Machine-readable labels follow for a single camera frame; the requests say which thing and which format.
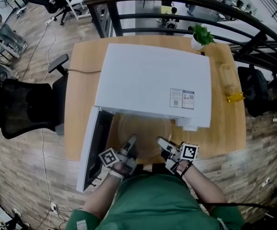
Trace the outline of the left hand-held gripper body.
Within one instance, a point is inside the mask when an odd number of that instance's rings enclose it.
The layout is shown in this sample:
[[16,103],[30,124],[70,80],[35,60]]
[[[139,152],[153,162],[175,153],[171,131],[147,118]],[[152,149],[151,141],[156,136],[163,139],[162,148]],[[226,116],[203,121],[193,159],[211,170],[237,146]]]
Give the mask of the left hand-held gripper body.
[[106,168],[112,167],[117,162],[122,163],[129,175],[132,175],[137,167],[136,157],[131,153],[130,149],[121,149],[115,152],[113,148],[110,148],[100,153],[99,158]]

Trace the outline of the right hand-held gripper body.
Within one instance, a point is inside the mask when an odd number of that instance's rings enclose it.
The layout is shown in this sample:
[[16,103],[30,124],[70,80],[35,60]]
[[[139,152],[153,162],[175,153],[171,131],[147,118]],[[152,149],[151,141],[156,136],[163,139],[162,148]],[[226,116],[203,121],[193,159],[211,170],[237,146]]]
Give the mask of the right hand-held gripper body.
[[198,155],[199,146],[190,143],[182,142],[180,145],[175,145],[175,152],[167,152],[162,149],[161,156],[165,160],[165,167],[172,174],[177,173],[177,167],[180,161],[193,162]]

